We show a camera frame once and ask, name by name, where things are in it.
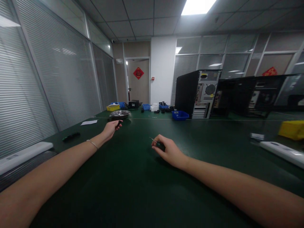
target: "hand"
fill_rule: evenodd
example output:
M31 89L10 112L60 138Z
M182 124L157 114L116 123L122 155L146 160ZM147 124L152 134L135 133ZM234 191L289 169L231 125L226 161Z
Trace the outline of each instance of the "hand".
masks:
M152 148L165 160L167 161L169 164L171 164L172 166L185 170L187 165L188 165L188 161L189 161L189 157L187 157L186 155L184 155L180 149L177 147L177 145L174 143L174 141L172 139L168 139L162 135L158 135L156 136L156 138L154 139L156 142L157 141L161 141L165 147L166 150L165 152L163 152L161 149L159 149L156 146L156 142L152 142Z
M104 130L101 133L105 138L104 142L109 141L113 137L115 131L117 131L120 127L122 127L121 124L118 127L116 127L117 124L118 124L118 120L111 121L105 125Z

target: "red decoration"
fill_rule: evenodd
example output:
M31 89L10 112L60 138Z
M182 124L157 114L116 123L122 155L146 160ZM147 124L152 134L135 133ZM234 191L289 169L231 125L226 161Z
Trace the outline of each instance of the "red decoration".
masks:
M138 67L133 74L139 80L143 76L144 72Z
M271 67L270 69L268 69L267 71L265 71L262 75L263 76L278 75L278 72L276 71L276 69L274 67Z

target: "yellow crate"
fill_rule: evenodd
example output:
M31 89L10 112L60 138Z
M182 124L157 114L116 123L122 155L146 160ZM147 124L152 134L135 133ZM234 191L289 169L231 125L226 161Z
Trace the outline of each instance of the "yellow crate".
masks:
M292 140L304 138L304 120L284 121L280 127L279 135Z
M107 106L108 111L116 111L117 109L120 109L119 104L110 104L109 106Z

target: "ceiling light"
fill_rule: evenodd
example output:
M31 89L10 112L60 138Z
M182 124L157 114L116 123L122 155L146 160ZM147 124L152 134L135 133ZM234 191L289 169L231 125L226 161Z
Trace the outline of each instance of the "ceiling light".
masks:
M210 67L217 67L219 65L222 65L222 64L221 63L214 63L214 64L210 65Z
M3 17L3 16L0 16L0 26L1 27L20 27L19 24Z
M181 15L206 14L216 0L187 0Z
M175 50L175 54L178 54L180 52L182 47L176 47L176 50Z

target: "bracelet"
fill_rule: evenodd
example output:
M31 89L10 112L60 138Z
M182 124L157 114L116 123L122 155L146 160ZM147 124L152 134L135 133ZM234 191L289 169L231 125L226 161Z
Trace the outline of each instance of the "bracelet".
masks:
M98 150L98 147L96 146L96 144L95 143L93 143L91 140L87 140L87 142L90 142L90 143L92 143L95 147L96 147L96 149Z

